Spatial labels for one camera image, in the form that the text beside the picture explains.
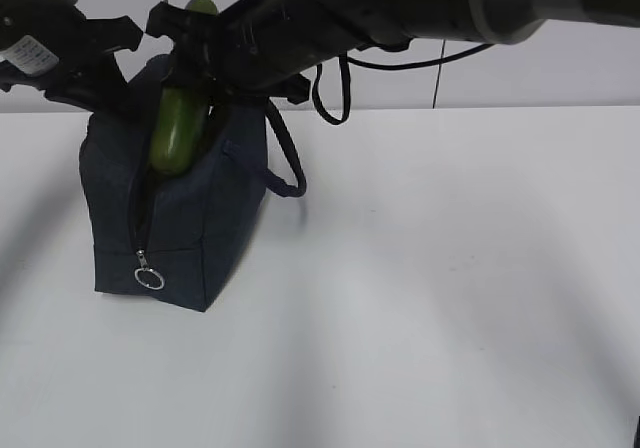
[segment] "cucumber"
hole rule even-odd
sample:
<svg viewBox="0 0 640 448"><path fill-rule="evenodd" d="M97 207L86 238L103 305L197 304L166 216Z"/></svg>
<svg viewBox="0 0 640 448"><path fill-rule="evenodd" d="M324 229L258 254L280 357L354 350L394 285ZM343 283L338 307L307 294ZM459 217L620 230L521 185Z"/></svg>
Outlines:
<svg viewBox="0 0 640 448"><path fill-rule="evenodd" d="M218 8L211 0L191 0L186 9L218 14ZM167 176L179 176L189 170L208 114L209 97L206 94L192 89L165 88L151 139L151 167Z"/></svg>

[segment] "white tabletop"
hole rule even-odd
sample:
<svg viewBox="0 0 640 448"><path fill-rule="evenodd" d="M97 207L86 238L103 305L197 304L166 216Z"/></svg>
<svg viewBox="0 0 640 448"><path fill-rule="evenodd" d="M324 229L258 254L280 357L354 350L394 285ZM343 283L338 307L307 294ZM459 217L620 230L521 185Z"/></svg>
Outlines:
<svg viewBox="0 0 640 448"><path fill-rule="evenodd" d="M202 315L94 294L86 115L0 115L0 446L631 447L640 108L287 119Z"/></svg>

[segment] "label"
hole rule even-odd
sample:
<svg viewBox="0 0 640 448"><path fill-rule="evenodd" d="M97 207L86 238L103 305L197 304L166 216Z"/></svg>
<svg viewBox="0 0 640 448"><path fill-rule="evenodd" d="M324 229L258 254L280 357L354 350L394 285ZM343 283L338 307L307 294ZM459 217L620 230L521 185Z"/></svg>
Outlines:
<svg viewBox="0 0 640 448"><path fill-rule="evenodd" d="M18 43L4 51L0 56L28 76L43 75L52 70L60 59L33 36L24 36Z"/></svg>

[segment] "dark blue bag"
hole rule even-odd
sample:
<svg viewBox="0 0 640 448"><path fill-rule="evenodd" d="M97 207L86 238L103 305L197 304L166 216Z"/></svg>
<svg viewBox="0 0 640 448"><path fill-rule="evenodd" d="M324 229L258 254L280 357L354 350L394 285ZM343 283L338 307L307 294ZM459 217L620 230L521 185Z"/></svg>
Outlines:
<svg viewBox="0 0 640 448"><path fill-rule="evenodd" d="M80 173L93 226L96 291L206 311L246 247L266 189L301 197L306 179L268 100L217 108L206 130L214 140L185 176L159 180L150 173L147 153L165 62L152 60L131 82L145 113L141 126L102 113L89 122ZM298 186L268 169L266 119Z"/></svg>

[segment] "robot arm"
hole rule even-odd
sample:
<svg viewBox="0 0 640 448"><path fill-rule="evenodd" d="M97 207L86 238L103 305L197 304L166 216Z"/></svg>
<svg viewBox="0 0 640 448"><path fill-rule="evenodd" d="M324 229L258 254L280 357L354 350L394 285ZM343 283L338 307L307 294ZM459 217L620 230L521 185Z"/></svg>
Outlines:
<svg viewBox="0 0 640 448"><path fill-rule="evenodd" d="M640 27L640 0L244 0L223 19L221 76L263 89L349 50L399 51L416 38L514 44L550 19Z"/></svg>
<svg viewBox="0 0 640 448"><path fill-rule="evenodd" d="M72 2L0 0L9 61L0 88L28 84L52 100L121 109L126 83L112 53L137 49L142 33L129 18L86 20ZM403 51L417 38L514 44L548 19L640 27L640 0L240 0L217 17L162 3L147 33L172 38L187 60L169 84L301 102L309 83L299 74L350 50Z"/></svg>
<svg viewBox="0 0 640 448"><path fill-rule="evenodd" d="M87 20L76 0L0 0L0 89L28 85L52 101L129 116L128 87L113 53L136 50L128 17Z"/></svg>

